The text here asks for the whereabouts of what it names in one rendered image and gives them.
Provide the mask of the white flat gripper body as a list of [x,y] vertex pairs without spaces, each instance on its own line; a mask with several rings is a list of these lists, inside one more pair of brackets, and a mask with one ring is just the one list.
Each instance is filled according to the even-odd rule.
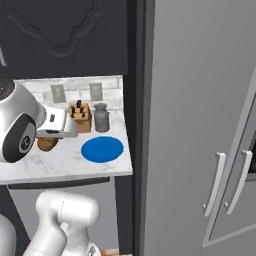
[[36,132],[38,138],[74,138],[78,136],[76,123],[68,115],[51,115]]

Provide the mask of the blue round plate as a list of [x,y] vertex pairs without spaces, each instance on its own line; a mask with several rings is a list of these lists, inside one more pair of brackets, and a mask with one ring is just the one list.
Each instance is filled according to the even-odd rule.
[[107,163],[117,159],[124,151],[123,143],[111,136],[99,136],[86,141],[81,155],[93,163]]

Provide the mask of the wooden knife block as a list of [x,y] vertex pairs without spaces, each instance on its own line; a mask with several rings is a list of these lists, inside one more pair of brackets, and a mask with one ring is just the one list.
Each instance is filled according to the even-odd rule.
[[79,133],[89,133],[92,127],[92,114],[89,105],[81,101],[81,108],[77,108],[76,102],[69,104],[70,116],[75,121]]

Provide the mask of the brown round food item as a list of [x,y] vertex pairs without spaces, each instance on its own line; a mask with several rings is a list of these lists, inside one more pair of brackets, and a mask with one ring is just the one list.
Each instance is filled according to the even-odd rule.
[[37,140],[37,146],[41,151],[49,152],[58,143],[57,138],[41,137]]

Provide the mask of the grey lidded jar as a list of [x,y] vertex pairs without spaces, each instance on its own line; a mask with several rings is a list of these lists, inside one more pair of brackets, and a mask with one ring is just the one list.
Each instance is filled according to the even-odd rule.
[[97,103],[94,105],[94,121],[97,132],[107,132],[110,129],[109,112],[106,103]]

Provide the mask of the dark tall side panel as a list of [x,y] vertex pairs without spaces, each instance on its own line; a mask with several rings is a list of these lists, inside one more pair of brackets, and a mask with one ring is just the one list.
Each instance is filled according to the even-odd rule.
[[133,167],[115,179],[119,253],[143,256],[155,0],[128,0],[128,74],[123,103]]

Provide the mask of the dark upper cupboard door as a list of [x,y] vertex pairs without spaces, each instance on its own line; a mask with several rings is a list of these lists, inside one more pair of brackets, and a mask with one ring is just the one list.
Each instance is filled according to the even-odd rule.
[[0,0],[0,77],[124,75],[127,0]]

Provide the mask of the grey fridge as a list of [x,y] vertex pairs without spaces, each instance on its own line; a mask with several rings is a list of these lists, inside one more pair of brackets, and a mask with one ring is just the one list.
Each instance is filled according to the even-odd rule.
[[[256,0],[156,0],[145,256],[199,256],[251,105]],[[217,158],[226,161],[204,217]]]

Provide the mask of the grey wall socket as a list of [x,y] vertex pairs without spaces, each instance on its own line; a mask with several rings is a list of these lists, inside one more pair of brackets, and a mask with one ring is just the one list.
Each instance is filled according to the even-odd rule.
[[90,83],[90,96],[92,101],[102,101],[103,91],[101,83]]
[[66,102],[65,90],[62,84],[51,85],[51,92],[54,103]]

